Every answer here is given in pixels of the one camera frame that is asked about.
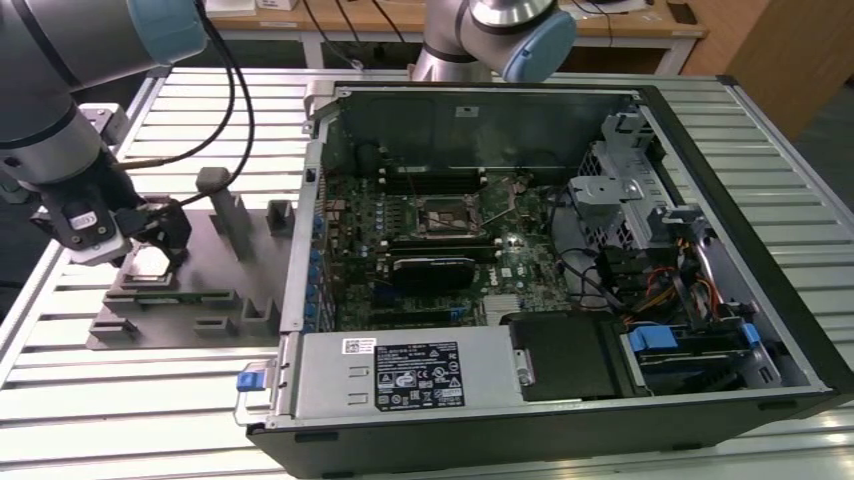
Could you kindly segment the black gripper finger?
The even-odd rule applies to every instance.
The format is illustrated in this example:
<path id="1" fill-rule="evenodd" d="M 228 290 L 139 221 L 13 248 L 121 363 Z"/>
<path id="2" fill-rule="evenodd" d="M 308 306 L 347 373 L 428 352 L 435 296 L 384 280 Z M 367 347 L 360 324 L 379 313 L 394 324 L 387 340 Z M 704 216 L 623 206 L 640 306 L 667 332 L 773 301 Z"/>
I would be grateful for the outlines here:
<path id="1" fill-rule="evenodd" d="M 161 251 L 168 260 L 167 271 L 173 272 L 188 258 L 189 220 L 173 198 L 145 198 L 141 209 L 148 219 L 133 239 Z"/>

